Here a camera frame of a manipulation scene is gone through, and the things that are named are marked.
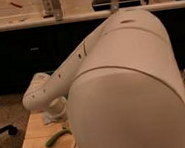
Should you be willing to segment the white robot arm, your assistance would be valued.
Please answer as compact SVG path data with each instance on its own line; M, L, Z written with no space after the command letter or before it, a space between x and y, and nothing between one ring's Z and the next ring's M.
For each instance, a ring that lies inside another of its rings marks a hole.
M163 23L119 10L53 74L32 78L26 109L65 97L78 148L185 148L185 89Z

